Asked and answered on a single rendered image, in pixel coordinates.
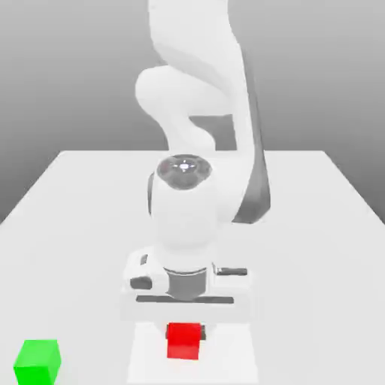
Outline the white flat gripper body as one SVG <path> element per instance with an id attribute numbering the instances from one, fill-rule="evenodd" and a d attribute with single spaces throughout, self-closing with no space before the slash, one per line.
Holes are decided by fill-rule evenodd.
<path id="1" fill-rule="evenodd" d="M 237 323 L 252 318 L 249 296 L 223 297 L 221 303 L 177 302 L 168 296 L 120 294 L 120 315 L 123 320 L 160 323 Z"/>

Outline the small red cube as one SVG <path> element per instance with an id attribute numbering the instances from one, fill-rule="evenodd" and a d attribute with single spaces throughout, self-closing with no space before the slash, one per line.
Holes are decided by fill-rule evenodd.
<path id="1" fill-rule="evenodd" d="M 202 326 L 200 323 L 169 323 L 167 325 L 167 357 L 199 359 Z"/>

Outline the small green cube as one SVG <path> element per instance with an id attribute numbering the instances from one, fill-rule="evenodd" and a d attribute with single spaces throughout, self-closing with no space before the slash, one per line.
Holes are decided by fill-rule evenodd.
<path id="1" fill-rule="evenodd" d="M 54 339 L 27 339 L 14 362 L 17 385 L 54 385 L 62 357 Z"/>

